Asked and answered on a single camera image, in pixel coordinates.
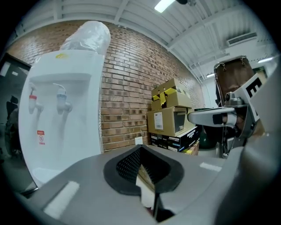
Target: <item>ceiling light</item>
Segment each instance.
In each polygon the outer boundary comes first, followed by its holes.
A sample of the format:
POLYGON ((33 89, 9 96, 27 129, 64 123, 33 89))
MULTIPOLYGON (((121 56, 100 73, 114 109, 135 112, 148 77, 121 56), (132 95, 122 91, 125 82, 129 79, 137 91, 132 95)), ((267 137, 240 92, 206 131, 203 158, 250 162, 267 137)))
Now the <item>ceiling light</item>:
POLYGON ((214 73, 211 73, 211 74, 207 75, 207 78, 208 78, 208 77, 212 77, 212 76, 214 76, 214 75, 215 75, 214 73))
POLYGON ((258 63, 268 62, 268 61, 270 61, 270 60, 272 60, 272 59, 273 59, 273 57, 270 57, 270 58, 264 58, 264 59, 259 60, 259 61, 258 61, 258 63))
POLYGON ((158 12, 163 12, 170 4, 172 4, 175 0, 161 0, 154 9, 158 12))

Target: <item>red warning label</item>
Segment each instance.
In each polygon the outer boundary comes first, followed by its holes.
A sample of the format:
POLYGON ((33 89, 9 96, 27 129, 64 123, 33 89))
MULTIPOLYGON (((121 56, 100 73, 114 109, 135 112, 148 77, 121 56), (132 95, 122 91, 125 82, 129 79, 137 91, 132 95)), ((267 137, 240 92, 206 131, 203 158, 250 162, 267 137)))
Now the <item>red warning label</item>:
POLYGON ((37 131, 38 135, 45 135, 44 131, 37 131))
POLYGON ((38 137, 39 137, 39 145, 45 145, 44 142, 44 135, 45 132, 44 131, 37 131, 38 137))

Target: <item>electrical outlet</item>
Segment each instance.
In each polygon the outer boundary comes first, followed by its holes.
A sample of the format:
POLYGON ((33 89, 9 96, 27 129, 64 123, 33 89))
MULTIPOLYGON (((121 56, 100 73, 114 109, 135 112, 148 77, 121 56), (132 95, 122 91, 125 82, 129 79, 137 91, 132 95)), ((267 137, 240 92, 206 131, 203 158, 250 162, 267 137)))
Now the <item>electrical outlet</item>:
POLYGON ((142 137, 135 138, 136 145, 142 145, 142 137))

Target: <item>cardboard box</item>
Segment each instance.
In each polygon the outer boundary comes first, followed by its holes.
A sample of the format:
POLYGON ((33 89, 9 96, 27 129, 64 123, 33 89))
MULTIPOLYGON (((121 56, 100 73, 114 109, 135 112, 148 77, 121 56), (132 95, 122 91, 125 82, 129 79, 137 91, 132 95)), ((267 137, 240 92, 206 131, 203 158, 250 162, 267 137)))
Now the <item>cardboard box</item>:
POLYGON ((198 156, 198 153, 199 153, 199 142, 196 142, 190 148, 182 151, 182 153, 188 154, 188 155, 192 155, 192 156, 198 156))
POLYGON ((192 108, 188 89, 173 78, 151 91, 152 110, 181 106, 192 108))
POLYGON ((187 120, 194 109, 170 107, 148 112, 148 132, 176 137, 195 125, 187 120))
POLYGON ((150 134, 151 144, 160 148, 169 149, 175 152, 182 152, 189 149, 199 140, 200 129, 194 127, 177 137, 170 137, 161 134, 150 134))

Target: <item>red brick wall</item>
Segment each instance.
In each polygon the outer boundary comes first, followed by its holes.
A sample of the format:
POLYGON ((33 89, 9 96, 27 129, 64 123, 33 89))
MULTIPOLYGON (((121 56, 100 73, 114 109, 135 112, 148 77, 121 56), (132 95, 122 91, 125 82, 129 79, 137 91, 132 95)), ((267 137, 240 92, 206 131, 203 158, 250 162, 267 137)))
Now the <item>red brick wall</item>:
MULTIPOLYGON (((28 33, 8 48, 11 55, 32 64, 41 54, 57 51, 85 21, 61 22, 28 33)), ((104 150, 148 141, 146 113, 151 90, 176 77, 190 90, 194 107, 203 106, 199 83, 171 53, 150 38, 130 29, 105 23, 111 43, 102 78, 102 135, 104 150)))

